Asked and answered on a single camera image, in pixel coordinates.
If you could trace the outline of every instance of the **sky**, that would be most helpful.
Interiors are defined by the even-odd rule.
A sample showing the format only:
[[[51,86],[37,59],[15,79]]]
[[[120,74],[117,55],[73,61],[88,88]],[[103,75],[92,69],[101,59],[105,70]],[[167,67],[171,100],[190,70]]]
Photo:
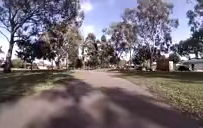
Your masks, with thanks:
[[[187,39],[190,36],[188,19],[186,12],[193,8],[193,4],[187,4],[186,0],[171,0],[174,4],[173,18],[179,19],[179,27],[172,32],[173,42],[178,43],[180,40]],[[121,20],[121,15],[126,8],[134,8],[137,0],[82,0],[81,8],[85,12],[85,20],[81,31],[84,37],[92,32],[99,39],[103,33],[102,30],[107,28],[111,23]],[[8,42],[5,37],[0,35],[0,45],[3,47],[5,57],[8,51]]]

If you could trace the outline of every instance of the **building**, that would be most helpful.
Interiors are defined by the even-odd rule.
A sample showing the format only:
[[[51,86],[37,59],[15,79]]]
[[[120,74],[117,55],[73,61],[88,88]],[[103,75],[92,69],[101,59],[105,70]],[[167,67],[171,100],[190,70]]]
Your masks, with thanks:
[[[188,66],[193,71],[203,71],[203,59],[186,60],[182,64]]]

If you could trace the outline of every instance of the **tree canopy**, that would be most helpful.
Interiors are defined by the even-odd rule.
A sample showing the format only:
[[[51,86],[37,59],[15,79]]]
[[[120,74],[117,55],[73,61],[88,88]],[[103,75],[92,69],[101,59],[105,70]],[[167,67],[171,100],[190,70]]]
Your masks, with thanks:
[[[41,32],[60,22],[77,21],[79,9],[79,0],[0,0],[0,33],[9,42],[4,71],[10,72],[16,42],[40,36]]]

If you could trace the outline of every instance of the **grass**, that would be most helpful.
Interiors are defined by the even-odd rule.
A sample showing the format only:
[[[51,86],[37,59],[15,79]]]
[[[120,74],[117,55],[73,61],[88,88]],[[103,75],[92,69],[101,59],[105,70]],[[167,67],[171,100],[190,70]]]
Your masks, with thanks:
[[[182,112],[203,118],[203,72],[127,72],[120,77],[149,88]]]
[[[0,103],[49,90],[58,85],[56,81],[69,78],[72,76],[66,72],[0,72]]]

